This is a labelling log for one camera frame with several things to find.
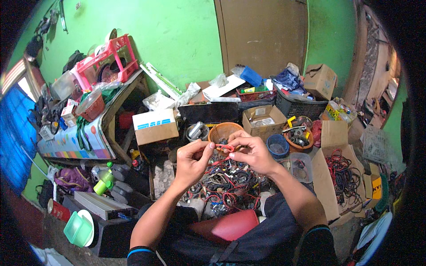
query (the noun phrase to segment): black shirt sleeve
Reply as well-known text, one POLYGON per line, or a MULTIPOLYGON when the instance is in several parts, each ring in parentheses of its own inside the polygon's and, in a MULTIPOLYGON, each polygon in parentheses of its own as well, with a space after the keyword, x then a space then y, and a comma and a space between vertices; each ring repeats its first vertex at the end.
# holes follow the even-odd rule
POLYGON ((297 266, 338 265, 330 228, 326 225, 311 228, 302 238, 295 258, 297 266))
POLYGON ((155 251, 146 246, 135 246, 130 249, 127 255, 128 266, 163 266, 155 251))

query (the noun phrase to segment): person's right hand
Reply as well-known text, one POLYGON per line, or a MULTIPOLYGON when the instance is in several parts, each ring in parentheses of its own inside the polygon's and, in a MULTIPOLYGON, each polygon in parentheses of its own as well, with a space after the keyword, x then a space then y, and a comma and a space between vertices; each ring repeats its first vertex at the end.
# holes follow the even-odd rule
POLYGON ((269 176, 279 168, 279 164, 274 161, 259 137, 252 137, 244 130, 240 130, 229 136, 228 144, 234 147, 247 146, 248 148, 241 148, 238 152, 230 153, 229 157, 238 162, 248 163, 250 168, 259 174, 269 176))

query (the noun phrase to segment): pink plastic basket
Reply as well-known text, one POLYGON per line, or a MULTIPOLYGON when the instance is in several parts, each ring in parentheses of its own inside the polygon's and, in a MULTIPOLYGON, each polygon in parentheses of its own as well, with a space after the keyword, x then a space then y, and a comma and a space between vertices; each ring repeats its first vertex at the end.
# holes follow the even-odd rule
POLYGON ((138 62, 136 61, 135 55, 133 54, 132 47, 130 45, 128 34, 125 34, 121 37, 109 40, 108 45, 102 53, 95 56, 93 59, 91 59, 89 62, 84 63, 83 61, 80 61, 77 63, 77 73, 80 74, 83 82, 86 86, 90 87, 91 84, 88 81, 86 74, 84 73, 85 70, 96 66, 96 68, 99 68, 99 63, 106 60, 110 55, 114 55, 115 60, 117 61, 118 68, 120 69, 120 72, 118 73, 118 81, 126 82, 129 79, 129 76, 138 69, 138 62), (131 61, 127 63, 126 67, 123 68, 123 65, 121 64, 120 57, 118 56, 118 51, 122 49, 123 47, 127 47, 131 61))

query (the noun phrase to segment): purple bag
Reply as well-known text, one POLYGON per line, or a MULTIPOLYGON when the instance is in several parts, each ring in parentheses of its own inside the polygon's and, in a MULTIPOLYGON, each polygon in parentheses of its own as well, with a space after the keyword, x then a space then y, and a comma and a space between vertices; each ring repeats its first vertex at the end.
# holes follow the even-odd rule
POLYGON ((80 167, 64 168, 56 172, 55 182, 71 191, 94 192, 87 177, 88 174, 80 167))

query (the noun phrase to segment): hand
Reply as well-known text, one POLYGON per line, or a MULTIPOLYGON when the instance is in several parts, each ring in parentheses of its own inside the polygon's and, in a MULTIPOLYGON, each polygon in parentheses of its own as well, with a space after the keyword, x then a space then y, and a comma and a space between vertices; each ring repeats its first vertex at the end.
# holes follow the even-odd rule
POLYGON ((178 149, 177 170, 173 185, 182 192, 201 179, 213 155, 213 142, 196 140, 178 149))
POLYGON ((241 148, 238 152, 230 153, 229 157, 238 162, 248 163, 250 168, 259 174, 270 176, 279 168, 279 164, 274 161, 259 137, 252 137, 247 132, 240 130, 229 136, 228 144, 234 147, 248 146, 248 148, 241 148))

